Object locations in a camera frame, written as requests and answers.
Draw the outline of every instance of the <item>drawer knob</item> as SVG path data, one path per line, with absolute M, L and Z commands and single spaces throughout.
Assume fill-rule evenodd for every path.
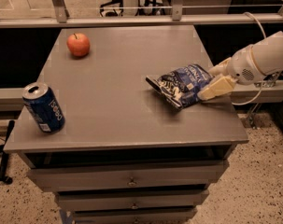
M 135 186 L 137 186 L 137 183 L 134 181 L 133 178 L 131 178 L 130 182 L 128 182 L 128 186 L 129 187 L 135 187 Z
M 136 210 L 136 209 L 138 209 L 139 207 L 136 205 L 136 203 L 134 203 L 133 205 L 132 205 L 132 209 L 133 210 Z

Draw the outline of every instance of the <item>drawer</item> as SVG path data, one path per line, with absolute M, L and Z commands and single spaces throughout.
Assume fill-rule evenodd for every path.
M 80 168 L 34 169 L 28 177 L 43 191 L 126 189 L 217 182 L 227 161 L 189 161 Z
M 73 213 L 73 219 L 82 224 L 142 224 L 152 221 L 187 221 L 196 214 L 195 207 L 151 208 L 129 211 Z
M 193 186 L 141 189 L 109 189 L 77 191 L 56 196 L 56 203 L 65 211 L 137 210 L 152 207 L 195 206 L 208 195 L 206 189 Z

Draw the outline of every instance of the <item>white cable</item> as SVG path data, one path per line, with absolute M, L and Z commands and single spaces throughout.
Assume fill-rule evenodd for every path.
M 262 31 L 262 35 L 263 35 L 263 38 L 265 39 L 266 38 L 266 34 L 263 30 L 263 27 L 261 25 L 261 23 L 258 21 L 258 19 L 250 12 L 245 12 L 244 13 L 245 15 L 249 16 L 251 19 L 253 19 L 255 22 L 257 22 L 257 24 L 259 25 L 259 27 L 261 28 L 261 31 Z M 233 105 L 247 105 L 249 103 L 252 103 L 253 101 L 255 101 L 259 96 L 260 94 L 262 93 L 262 87 L 263 87 L 263 83 L 261 83 L 261 87 L 260 87 L 260 90 L 258 91 L 258 93 L 251 99 L 251 100 L 248 100 L 244 103 L 232 103 Z

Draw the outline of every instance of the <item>can label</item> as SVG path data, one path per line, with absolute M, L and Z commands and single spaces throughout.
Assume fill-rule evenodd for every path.
M 32 83 L 25 87 L 22 99 L 42 132 L 54 133 L 62 129 L 64 114 L 50 87 Z

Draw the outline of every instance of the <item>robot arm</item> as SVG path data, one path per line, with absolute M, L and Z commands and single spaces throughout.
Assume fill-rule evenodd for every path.
M 202 100 L 232 92 L 236 83 L 249 85 L 283 71 L 283 32 L 237 51 L 208 72 L 215 78 L 198 93 Z

